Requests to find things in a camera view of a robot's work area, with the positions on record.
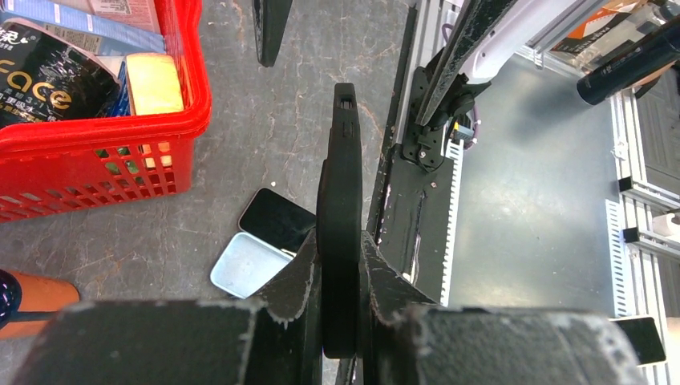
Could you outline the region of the blue box in basket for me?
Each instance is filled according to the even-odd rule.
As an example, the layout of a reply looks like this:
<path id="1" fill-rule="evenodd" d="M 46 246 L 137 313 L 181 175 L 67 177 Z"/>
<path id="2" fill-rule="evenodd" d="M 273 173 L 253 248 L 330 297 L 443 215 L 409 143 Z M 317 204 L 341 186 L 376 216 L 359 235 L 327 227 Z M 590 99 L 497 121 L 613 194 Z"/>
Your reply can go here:
<path id="1" fill-rule="evenodd" d="M 164 37 L 52 1 L 2 1 L 1 21 L 21 18 L 100 56 L 166 52 Z"/>

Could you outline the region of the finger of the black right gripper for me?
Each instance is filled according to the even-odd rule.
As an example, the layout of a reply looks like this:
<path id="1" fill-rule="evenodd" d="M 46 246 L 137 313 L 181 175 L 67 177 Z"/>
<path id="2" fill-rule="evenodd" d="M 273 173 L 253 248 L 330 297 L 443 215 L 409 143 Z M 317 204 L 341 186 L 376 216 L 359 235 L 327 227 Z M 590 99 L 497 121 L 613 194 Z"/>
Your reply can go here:
<path id="1" fill-rule="evenodd" d="M 257 61 L 263 67 L 275 65 L 292 4 L 292 0 L 253 0 Z"/>

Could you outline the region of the black phone from blue case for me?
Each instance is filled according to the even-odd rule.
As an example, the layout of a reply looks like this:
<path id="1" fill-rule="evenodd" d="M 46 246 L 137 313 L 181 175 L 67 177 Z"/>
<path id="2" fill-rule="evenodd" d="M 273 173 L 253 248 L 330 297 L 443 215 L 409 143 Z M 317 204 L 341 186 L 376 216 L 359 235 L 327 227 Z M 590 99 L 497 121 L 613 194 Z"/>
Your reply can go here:
<path id="1" fill-rule="evenodd" d="M 258 189 L 238 220 L 241 231 L 295 256 L 314 228 L 313 213 L 269 188 Z"/>

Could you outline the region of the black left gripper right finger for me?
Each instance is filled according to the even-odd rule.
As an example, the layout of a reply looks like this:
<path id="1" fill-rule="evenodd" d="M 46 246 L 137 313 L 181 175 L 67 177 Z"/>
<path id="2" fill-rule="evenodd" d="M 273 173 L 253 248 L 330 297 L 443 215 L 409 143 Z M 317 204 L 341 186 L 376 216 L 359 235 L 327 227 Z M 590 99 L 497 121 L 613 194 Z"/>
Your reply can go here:
<path id="1" fill-rule="evenodd" d="M 581 311 L 455 308 L 397 274 L 361 236 L 360 337 L 365 384 L 643 384 L 623 331 Z"/>

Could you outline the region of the phone outside the cell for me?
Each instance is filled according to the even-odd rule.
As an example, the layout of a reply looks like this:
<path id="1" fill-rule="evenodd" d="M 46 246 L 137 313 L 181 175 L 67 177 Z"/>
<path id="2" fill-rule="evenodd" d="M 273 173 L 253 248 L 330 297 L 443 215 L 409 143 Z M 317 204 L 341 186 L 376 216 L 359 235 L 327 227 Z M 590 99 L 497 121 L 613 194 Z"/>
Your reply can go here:
<path id="1" fill-rule="evenodd" d="M 628 338 L 635 350 L 638 366 L 664 363 L 667 359 L 655 319 L 649 315 L 611 318 Z"/>

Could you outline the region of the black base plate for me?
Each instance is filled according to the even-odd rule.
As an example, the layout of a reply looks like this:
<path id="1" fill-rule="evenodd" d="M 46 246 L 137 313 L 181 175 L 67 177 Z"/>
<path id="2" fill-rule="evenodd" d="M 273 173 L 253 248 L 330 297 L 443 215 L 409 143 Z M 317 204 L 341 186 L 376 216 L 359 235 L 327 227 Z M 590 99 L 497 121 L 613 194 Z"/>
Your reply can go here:
<path id="1" fill-rule="evenodd" d="M 455 161 L 444 158 L 434 172 L 425 172 L 402 156 L 396 144 L 385 164 L 385 182 L 378 195 L 375 243 L 393 270 L 432 300 L 446 306 L 452 251 L 451 189 Z"/>

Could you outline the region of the black packet in basket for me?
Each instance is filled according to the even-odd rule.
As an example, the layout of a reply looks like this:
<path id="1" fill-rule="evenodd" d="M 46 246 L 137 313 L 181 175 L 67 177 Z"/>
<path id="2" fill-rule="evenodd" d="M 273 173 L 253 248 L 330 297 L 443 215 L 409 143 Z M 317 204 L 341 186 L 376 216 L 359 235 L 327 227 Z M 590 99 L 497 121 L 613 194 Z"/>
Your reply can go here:
<path id="1" fill-rule="evenodd" d="M 121 91 L 92 53 L 22 18 L 1 24 L 1 127 L 104 116 Z"/>

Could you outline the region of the red plastic basket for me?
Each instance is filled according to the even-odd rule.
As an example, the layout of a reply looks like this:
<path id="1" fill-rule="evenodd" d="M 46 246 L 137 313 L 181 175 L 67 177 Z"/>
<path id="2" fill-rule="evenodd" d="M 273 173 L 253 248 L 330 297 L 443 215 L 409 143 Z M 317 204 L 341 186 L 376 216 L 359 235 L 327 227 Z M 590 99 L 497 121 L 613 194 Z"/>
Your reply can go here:
<path id="1" fill-rule="evenodd" d="M 1 131 L 1 219 L 45 217 L 184 193 L 211 118 L 200 1 L 158 1 L 184 109 L 161 115 L 18 124 Z"/>

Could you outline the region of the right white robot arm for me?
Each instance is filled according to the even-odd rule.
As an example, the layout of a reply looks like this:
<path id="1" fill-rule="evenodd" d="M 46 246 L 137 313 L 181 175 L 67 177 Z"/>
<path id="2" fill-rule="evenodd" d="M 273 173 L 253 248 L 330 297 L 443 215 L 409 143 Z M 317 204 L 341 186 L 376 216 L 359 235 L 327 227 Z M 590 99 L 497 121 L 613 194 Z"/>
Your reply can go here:
<path id="1" fill-rule="evenodd" d="M 588 19 L 603 1 L 458 1 L 444 47 L 428 63 L 425 93 L 415 105 L 419 125 L 437 128 L 460 114 L 524 46 L 542 53 L 566 38 L 585 37 Z"/>

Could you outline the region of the yellow sponge in basket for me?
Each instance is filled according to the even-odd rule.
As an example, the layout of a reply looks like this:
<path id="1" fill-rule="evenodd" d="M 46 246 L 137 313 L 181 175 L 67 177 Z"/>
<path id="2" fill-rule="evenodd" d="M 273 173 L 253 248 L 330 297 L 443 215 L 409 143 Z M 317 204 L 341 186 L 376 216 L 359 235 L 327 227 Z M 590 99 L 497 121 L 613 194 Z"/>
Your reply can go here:
<path id="1" fill-rule="evenodd" d="M 175 62 L 170 55 L 137 53 L 125 60 L 127 88 L 134 116 L 184 110 Z"/>

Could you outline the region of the orange label blue pump bottle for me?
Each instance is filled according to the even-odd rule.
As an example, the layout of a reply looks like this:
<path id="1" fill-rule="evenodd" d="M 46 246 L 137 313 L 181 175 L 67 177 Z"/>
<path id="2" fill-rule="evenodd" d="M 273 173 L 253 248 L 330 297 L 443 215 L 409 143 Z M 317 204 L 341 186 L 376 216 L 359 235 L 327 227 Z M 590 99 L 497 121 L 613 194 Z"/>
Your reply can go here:
<path id="1" fill-rule="evenodd" d="M 80 301 L 70 282 L 1 271 L 1 339 L 36 335 L 62 308 Z"/>

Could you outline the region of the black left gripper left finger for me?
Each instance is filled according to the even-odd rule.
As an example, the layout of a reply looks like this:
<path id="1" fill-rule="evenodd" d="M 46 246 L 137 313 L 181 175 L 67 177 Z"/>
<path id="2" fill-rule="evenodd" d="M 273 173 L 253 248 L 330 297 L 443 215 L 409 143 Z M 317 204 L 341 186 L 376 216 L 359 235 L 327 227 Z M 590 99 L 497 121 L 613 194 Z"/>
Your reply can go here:
<path id="1" fill-rule="evenodd" d="M 81 302 L 35 339 L 16 384 L 318 384 L 313 233 L 253 297 Z"/>

